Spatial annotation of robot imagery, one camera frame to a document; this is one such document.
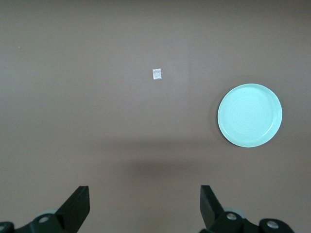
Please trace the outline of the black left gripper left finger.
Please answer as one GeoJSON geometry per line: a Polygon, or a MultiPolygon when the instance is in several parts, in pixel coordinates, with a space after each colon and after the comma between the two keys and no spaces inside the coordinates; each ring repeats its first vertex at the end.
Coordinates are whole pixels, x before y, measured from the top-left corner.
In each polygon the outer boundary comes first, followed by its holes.
{"type": "Polygon", "coordinates": [[[43,214],[16,233],[76,233],[90,211],[89,187],[78,187],[54,214],[43,214]]]}

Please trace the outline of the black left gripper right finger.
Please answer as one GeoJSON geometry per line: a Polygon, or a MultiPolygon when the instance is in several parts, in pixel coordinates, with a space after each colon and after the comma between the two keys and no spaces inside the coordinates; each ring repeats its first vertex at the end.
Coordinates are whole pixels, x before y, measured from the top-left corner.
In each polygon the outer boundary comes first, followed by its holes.
{"type": "Polygon", "coordinates": [[[226,211],[209,185],[200,188],[200,212],[205,224],[202,233],[292,233],[285,222],[264,218],[255,225],[233,211],[226,211]]]}

